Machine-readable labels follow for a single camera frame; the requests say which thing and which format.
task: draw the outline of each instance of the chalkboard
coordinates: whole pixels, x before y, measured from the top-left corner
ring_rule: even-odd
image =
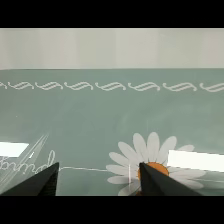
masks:
[[[133,195],[145,162],[201,194],[223,195],[223,74],[0,71],[0,192],[59,162],[57,195]]]

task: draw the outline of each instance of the wavy line design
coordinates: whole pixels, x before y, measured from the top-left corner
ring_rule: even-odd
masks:
[[[185,89],[189,89],[189,88],[193,88],[193,91],[197,91],[197,87],[195,87],[192,83],[189,82],[183,82],[174,86],[170,86],[168,87],[166,83],[163,83],[163,87],[165,89],[171,90],[171,91],[175,91],[175,92],[179,92]]]
[[[5,89],[7,89],[8,87],[4,84],[4,83],[2,83],[2,82],[0,82],[0,86],[4,86],[5,87]]]
[[[126,90],[126,87],[123,86],[121,83],[119,82],[112,82],[112,83],[109,83],[107,85],[104,85],[104,86],[99,86],[98,82],[95,83],[96,87],[104,90],[104,91],[111,91],[111,90],[114,90],[114,89],[117,89],[117,88],[122,88],[123,90]]]
[[[156,88],[157,91],[160,90],[160,87],[157,86],[155,83],[153,82],[146,82],[146,83],[143,83],[141,85],[138,85],[138,86],[132,86],[131,83],[128,83],[128,86],[131,88],[131,89],[134,89],[134,90],[137,90],[137,91],[145,91],[145,90],[148,90],[148,89],[151,89],[151,88]]]
[[[93,86],[90,85],[88,82],[79,82],[75,85],[72,85],[72,86],[68,86],[68,83],[65,82],[64,85],[72,90],[80,90],[80,89],[83,89],[83,88],[86,88],[86,87],[90,87],[91,90],[93,90]]]
[[[209,86],[209,87],[204,87],[204,83],[200,83],[199,86],[202,89],[207,90],[208,92],[212,92],[212,93],[224,90],[224,83],[219,83],[219,84],[216,84],[216,85],[213,85],[213,86]]]
[[[60,89],[63,89],[63,86],[57,82],[49,82],[43,86],[38,86],[37,82],[35,82],[36,87],[41,88],[43,90],[50,90],[53,89],[55,87],[60,87]]]
[[[10,87],[12,87],[14,89],[18,89],[18,90],[25,89],[27,87],[31,87],[32,89],[34,89],[34,86],[31,85],[29,82],[20,82],[20,83],[14,85],[14,86],[12,86],[10,84],[10,82],[8,82],[8,86],[10,86]]]

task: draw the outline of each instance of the flower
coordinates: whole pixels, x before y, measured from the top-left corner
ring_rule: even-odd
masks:
[[[123,155],[115,152],[109,153],[110,158],[119,165],[107,165],[106,169],[119,176],[110,177],[107,181],[112,184],[128,184],[120,190],[119,196],[130,195],[140,190],[139,163],[141,162],[191,189],[203,188],[203,185],[194,179],[205,175],[205,171],[167,167],[169,150],[175,150],[177,143],[175,136],[166,139],[160,147],[157,133],[152,132],[147,139],[147,143],[140,134],[136,133],[133,136],[133,143],[135,150],[128,144],[119,142],[118,147]],[[191,152],[194,150],[194,146],[185,145],[177,150]]]

